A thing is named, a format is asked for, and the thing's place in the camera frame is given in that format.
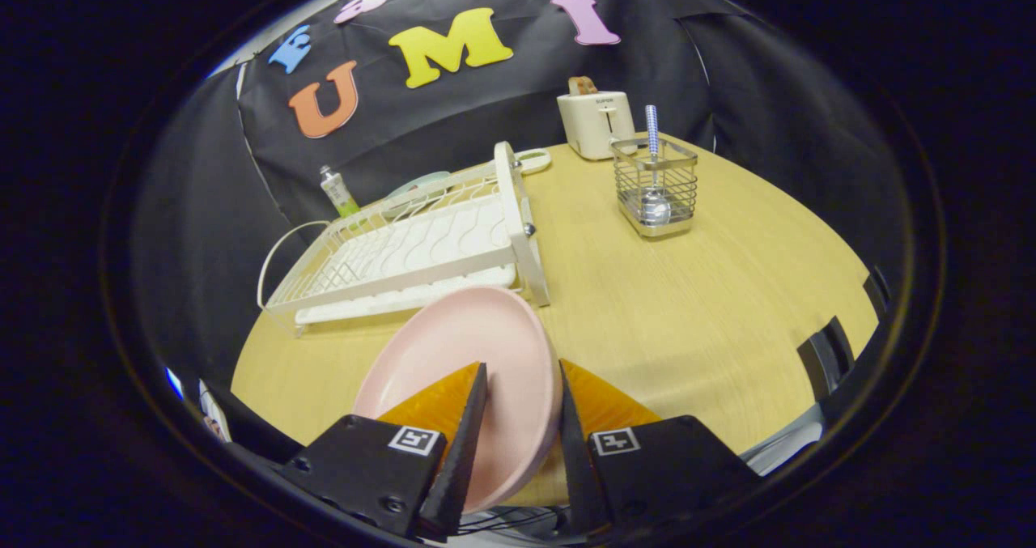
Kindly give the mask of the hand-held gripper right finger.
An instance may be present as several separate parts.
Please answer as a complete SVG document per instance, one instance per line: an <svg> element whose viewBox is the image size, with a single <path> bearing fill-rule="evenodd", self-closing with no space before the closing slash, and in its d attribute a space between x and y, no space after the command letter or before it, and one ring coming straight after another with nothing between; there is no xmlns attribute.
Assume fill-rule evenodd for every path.
<svg viewBox="0 0 1036 548"><path fill-rule="evenodd" d="M586 368L559 366L560 448L577 533L669 533L761 485L700 420L659 419Z"/></svg>

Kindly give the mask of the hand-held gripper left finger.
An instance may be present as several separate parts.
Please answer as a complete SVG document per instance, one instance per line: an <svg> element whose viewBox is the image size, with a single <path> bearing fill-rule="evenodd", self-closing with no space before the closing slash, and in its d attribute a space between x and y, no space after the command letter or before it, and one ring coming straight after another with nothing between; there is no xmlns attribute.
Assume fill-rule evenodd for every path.
<svg viewBox="0 0 1036 548"><path fill-rule="evenodd" d="M337 420L280 474L381 532L441 542L460 527L487 396L476 360L381 419Z"/></svg>

